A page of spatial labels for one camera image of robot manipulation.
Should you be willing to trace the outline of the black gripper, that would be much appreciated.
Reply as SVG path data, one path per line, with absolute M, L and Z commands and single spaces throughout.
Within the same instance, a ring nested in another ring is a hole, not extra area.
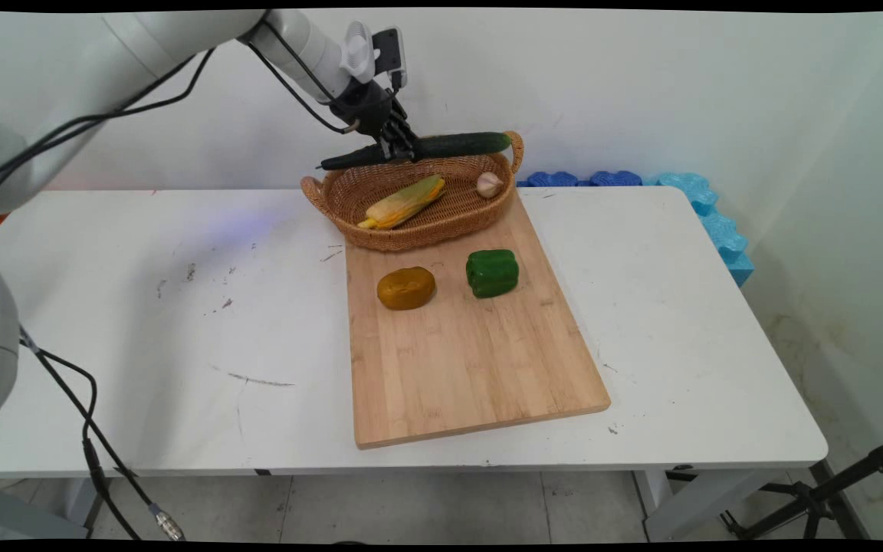
M 406 154 L 415 154 L 419 139 L 408 125 L 396 91 L 385 90 L 375 80 L 350 80 L 344 92 L 330 101 L 330 112 L 346 124 L 337 132 L 375 140 L 381 146 L 382 163 L 404 162 Z

